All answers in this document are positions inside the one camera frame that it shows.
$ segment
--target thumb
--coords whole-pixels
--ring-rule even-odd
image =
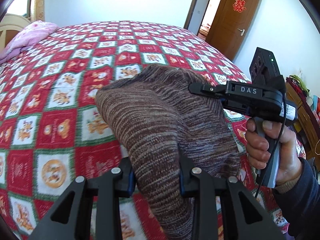
[[[263,121],[262,128],[266,135],[268,135],[270,138],[277,139],[280,133],[282,124],[279,122],[271,122],[271,121]],[[280,142],[281,143],[289,143],[294,144],[296,143],[295,139],[295,133],[291,131],[288,127],[284,127],[284,130],[282,132]]]

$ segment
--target wooden headboard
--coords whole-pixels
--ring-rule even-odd
[[[14,38],[17,33],[22,31],[30,21],[23,16],[15,14],[5,14],[0,22],[0,51]]]

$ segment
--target wooden door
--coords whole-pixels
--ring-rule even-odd
[[[259,0],[221,0],[205,41],[233,60],[258,3]]]

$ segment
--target red checkered bedspread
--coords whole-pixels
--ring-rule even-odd
[[[1,66],[0,213],[19,238],[28,238],[76,176],[100,176],[126,156],[97,112],[95,94],[150,63],[192,69],[214,85],[249,81],[189,31],[133,21],[61,28]],[[241,154],[239,179],[254,193],[254,172],[245,154],[246,118],[225,113]],[[297,150],[304,154],[300,144]],[[269,189],[262,189],[259,201],[285,231],[287,222]],[[121,201],[120,210],[124,240],[166,239],[139,192]],[[94,208],[92,232],[95,214]],[[220,208],[219,234],[221,239]]]

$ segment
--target red paper cutout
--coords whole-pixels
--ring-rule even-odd
[[[233,9],[237,12],[243,12],[247,8],[244,7],[245,1],[244,0],[236,0],[236,2],[232,5]]]

